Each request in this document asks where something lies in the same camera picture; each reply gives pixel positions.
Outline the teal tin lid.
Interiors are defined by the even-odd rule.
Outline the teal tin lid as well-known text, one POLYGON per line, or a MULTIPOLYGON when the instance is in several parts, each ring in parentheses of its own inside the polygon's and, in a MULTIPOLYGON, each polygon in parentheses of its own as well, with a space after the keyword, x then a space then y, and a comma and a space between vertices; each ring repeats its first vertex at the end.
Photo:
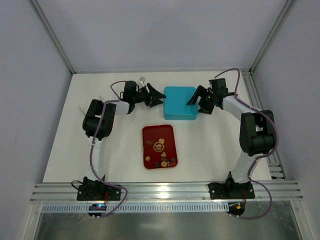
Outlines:
POLYGON ((164 95, 166 98, 163 103, 163 111, 169 113, 194 113, 198 112, 198 105, 186 105, 196 88, 193 86, 166 86, 164 95))

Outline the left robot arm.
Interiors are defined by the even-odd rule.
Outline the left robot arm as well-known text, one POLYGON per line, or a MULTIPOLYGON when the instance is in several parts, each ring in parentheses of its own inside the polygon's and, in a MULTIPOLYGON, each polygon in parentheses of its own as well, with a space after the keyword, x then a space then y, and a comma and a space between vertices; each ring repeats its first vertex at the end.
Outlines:
POLYGON ((120 80, 112 83, 110 89, 116 100, 93 99, 82 123, 82 129, 90 141, 89 167, 77 190, 78 201, 120 201, 123 186, 106 182, 102 173, 103 149, 101 145, 110 136, 115 116, 129 115, 136 104, 144 103, 153 108, 164 103, 166 96, 157 91, 145 78, 138 81, 120 80))

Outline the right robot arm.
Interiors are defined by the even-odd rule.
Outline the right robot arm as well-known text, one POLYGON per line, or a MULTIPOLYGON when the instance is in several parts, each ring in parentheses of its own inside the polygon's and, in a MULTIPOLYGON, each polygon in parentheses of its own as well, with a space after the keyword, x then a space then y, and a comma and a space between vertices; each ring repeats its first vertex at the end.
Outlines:
POLYGON ((211 114, 215 107, 233 115, 240 122, 239 145, 241 153, 235 167, 224 183, 208 185, 212 200, 254 199, 254 180, 251 178, 260 159, 265 158, 277 145, 274 115, 243 102, 236 92, 230 92, 224 78, 210 80, 210 86, 199 85, 188 106, 198 105, 198 112, 211 114))

